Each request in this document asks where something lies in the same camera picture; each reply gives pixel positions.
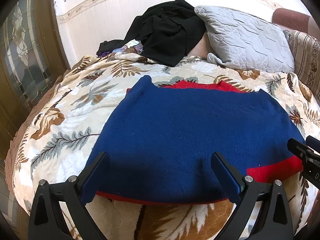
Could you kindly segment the red and navy boys sweater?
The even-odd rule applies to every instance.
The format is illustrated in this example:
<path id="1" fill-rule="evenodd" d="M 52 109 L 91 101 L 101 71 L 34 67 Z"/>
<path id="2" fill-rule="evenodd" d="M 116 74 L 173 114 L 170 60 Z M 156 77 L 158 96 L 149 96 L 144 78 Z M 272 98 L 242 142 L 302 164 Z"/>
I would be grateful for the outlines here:
<path id="1" fill-rule="evenodd" d="M 281 105 L 263 90 L 231 92 L 225 83 L 156 87 L 144 76 L 127 91 L 87 161 L 109 154 L 105 196 L 153 203 L 212 203 L 226 198 L 210 159 L 220 152 L 256 181 L 302 170 L 287 141 L 304 142 Z"/>

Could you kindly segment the small dark purple clothes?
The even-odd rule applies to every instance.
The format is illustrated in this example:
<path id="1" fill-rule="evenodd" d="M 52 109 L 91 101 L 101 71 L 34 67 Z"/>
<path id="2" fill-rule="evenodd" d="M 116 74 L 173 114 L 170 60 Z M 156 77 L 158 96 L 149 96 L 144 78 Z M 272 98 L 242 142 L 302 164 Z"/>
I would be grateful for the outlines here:
<path id="1" fill-rule="evenodd" d="M 140 41 L 135 39 L 125 43 L 124 40 L 111 40 L 104 41 L 99 44 L 98 51 L 96 55 L 98 57 L 105 57 L 110 53 L 136 53 L 141 54 L 143 51 L 143 46 Z"/>

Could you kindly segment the leaf pattern beige blanket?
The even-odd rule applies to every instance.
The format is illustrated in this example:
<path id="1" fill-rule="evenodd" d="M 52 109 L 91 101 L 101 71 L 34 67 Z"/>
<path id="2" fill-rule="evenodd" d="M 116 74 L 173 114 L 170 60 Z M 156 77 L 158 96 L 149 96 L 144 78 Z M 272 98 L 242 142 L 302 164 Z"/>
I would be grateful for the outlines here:
<path id="1" fill-rule="evenodd" d="M 6 181 L 25 212 L 31 212 L 41 178 L 63 182 L 82 171 L 108 117 L 144 75 L 157 87 L 224 81 L 241 92 L 262 89 L 287 111 L 302 136 L 319 137 L 319 103 L 294 73 L 233 70 L 195 56 L 175 67 L 150 64 L 135 54 L 84 56 L 58 78 L 10 144 Z M 97 196 L 87 208 L 108 239 L 214 239 L 235 206 L 228 201 L 143 206 Z"/>

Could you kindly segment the striped floral brown cushion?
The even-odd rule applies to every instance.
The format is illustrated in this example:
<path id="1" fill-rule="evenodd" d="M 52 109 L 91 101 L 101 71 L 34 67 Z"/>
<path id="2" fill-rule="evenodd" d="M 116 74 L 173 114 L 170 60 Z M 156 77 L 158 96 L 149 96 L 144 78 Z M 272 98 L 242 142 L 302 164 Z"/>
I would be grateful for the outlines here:
<path id="1" fill-rule="evenodd" d="M 319 40 L 298 30 L 284 34 L 294 58 L 294 73 L 319 101 Z"/>

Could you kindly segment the grey quilted pillow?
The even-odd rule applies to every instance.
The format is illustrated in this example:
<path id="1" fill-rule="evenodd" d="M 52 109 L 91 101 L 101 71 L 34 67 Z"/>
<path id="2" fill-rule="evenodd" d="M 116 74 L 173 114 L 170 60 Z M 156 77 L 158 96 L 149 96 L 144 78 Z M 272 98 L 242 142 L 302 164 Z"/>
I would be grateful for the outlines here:
<path id="1" fill-rule="evenodd" d="M 234 9 L 199 5 L 212 53 L 207 61 L 231 69 L 289 73 L 294 58 L 285 33 L 276 25 Z"/>

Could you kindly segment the brown and pink headboard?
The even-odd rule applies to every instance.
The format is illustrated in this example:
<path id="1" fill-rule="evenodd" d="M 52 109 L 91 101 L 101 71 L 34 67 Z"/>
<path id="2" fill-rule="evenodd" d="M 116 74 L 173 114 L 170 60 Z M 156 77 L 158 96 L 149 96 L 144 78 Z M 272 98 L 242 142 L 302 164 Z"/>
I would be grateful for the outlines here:
<path id="1" fill-rule="evenodd" d="M 319 34 L 319 27 L 313 17 L 301 12 L 278 8 L 272 15 L 272 22 L 308 34 Z"/>

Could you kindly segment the wooden glass panel door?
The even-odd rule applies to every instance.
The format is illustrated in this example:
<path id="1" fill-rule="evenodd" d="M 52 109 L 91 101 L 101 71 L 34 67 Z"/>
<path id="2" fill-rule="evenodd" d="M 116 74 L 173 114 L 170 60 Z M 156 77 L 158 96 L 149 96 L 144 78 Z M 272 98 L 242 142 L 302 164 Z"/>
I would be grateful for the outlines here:
<path id="1" fill-rule="evenodd" d="M 11 236 L 28 238 L 29 216 L 18 204 L 5 172 L 10 143 L 31 111 L 68 68 L 54 0 L 1 4 L 1 221 Z"/>

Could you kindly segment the black garment pile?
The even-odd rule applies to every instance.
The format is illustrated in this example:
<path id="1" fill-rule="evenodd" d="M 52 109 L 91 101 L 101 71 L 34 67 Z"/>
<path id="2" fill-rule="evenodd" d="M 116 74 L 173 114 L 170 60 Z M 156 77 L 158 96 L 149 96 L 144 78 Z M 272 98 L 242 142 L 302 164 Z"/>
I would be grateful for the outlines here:
<path id="1" fill-rule="evenodd" d="M 143 46 L 141 55 L 174 67 L 198 44 L 206 31 L 203 20 L 185 0 L 164 2 L 137 16 L 124 43 L 133 39 Z"/>

